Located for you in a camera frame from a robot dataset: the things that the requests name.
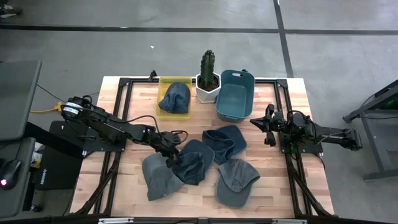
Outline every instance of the teal plastic bin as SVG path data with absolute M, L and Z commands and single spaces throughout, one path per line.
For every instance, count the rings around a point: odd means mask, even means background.
M 217 96 L 217 116 L 230 122 L 242 122 L 253 110 L 254 76 L 248 72 L 225 70 Z

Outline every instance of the concrete floor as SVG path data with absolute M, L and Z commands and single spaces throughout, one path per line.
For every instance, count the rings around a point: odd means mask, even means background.
M 279 0 L 287 29 L 398 30 L 394 0 Z M 277 28 L 272 0 L 10 0 L 20 17 L 1 22 L 73 26 Z M 398 78 L 398 36 L 287 35 L 294 76 L 305 79 L 314 120 L 348 127 L 341 119 L 369 95 Z M 0 30 L 0 60 L 43 61 L 39 83 L 67 99 L 97 92 L 105 75 L 195 75 L 207 49 L 215 71 L 248 69 L 257 77 L 286 77 L 278 34 L 161 32 L 49 32 Z M 32 108 L 57 101 L 38 89 Z M 59 114 L 31 114 L 48 129 Z M 352 124 L 362 131 L 358 122 Z M 351 152 L 323 144 L 335 213 L 345 218 L 398 222 L 398 177 L 363 182 L 377 171 L 364 149 Z M 44 195 L 35 216 L 61 215 L 70 191 Z M 64 203 L 53 203 L 59 198 Z

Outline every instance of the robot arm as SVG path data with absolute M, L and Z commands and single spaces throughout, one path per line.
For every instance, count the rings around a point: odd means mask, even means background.
M 275 137 L 272 133 L 275 131 L 282 133 L 284 141 L 296 149 L 316 146 L 321 142 L 339 144 L 352 151 L 362 148 L 359 134 L 353 129 L 319 126 L 309 116 L 305 116 L 300 111 L 289 111 L 286 121 L 282 112 L 274 112 L 274 110 L 274 105 L 269 104 L 264 117 L 250 120 L 262 132 L 267 133 L 265 144 L 276 145 Z
M 94 129 L 102 141 L 117 144 L 127 138 L 136 144 L 153 147 L 156 152 L 168 157 L 167 167 L 172 167 L 178 161 L 179 152 L 175 147 L 182 143 L 178 134 L 186 133 L 185 131 L 159 133 L 157 127 L 129 124 L 127 121 L 107 113 L 104 109 L 93 106 L 88 99 L 77 96 L 68 99 L 61 115 L 66 121 L 83 123 Z

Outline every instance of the white hexagonal pot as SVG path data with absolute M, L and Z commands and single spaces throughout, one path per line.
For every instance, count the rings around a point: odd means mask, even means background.
M 214 103 L 216 101 L 216 97 L 218 95 L 218 92 L 220 92 L 221 89 L 221 77 L 219 74 L 217 73 L 213 73 L 216 78 L 218 79 L 218 87 L 212 91 L 206 91 L 206 90 L 202 90 L 199 86 L 199 76 L 200 73 L 198 75 L 196 75 L 196 89 L 197 89 L 197 97 L 200 100 L 200 103 Z

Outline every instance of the butcher block tabletop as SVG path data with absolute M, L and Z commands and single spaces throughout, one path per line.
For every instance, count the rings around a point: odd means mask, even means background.
M 104 77 L 99 93 L 97 106 L 112 113 L 120 77 Z M 311 115 L 302 78 L 287 78 L 293 110 Z M 135 83 L 132 88 L 128 119 L 142 115 L 156 117 L 157 83 Z M 251 118 L 265 115 L 269 103 L 276 105 L 274 87 L 271 84 L 256 84 L 252 114 L 242 123 L 237 124 L 248 147 L 239 155 L 255 167 L 261 178 L 254 183 L 251 196 L 244 208 L 232 209 L 217 202 L 215 185 L 218 179 L 218 165 L 213 163 L 206 173 L 206 179 L 199 186 L 183 185 L 177 192 L 155 201 L 148 201 L 147 186 L 142 174 L 142 161 L 155 153 L 149 146 L 141 146 L 127 141 L 126 150 L 122 153 L 118 179 L 116 182 L 112 216 L 124 217 L 213 217 L 213 218 L 289 218 L 294 217 L 292 199 L 285 157 L 280 153 L 279 144 L 275 147 L 264 145 L 265 133 L 252 125 Z M 119 117 L 123 112 L 126 90 L 123 92 Z M 284 94 L 280 89 L 284 113 L 286 113 Z M 177 146 L 179 150 L 191 139 L 201 140 L 202 132 L 217 129 L 231 123 L 217 118 L 215 104 L 200 104 L 196 97 L 195 86 L 192 87 L 191 117 L 188 121 L 159 121 L 161 131 L 186 130 L 187 141 Z M 153 125 L 151 118 L 142 118 L 133 123 Z M 89 199 L 98 186 L 103 163 L 103 152 L 94 152 L 81 165 L 81 171 L 73 197 L 71 212 L 77 211 Z M 308 188 L 330 213 L 333 213 L 325 171 L 319 158 L 312 154 L 302 154 Z M 108 186 L 104 190 L 103 206 L 105 207 Z M 304 211 L 301 190 L 297 191 L 300 208 Z

